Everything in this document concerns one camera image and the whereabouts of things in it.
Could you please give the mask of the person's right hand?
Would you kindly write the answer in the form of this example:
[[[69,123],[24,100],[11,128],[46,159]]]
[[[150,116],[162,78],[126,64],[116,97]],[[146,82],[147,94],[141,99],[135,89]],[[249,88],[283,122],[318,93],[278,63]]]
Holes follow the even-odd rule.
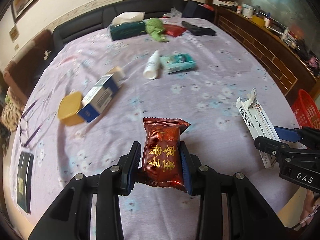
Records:
[[[309,225],[313,219],[315,210],[319,209],[319,198],[315,198],[313,191],[307,190],[303,203],[303,210],[300,215],[300,225]]]

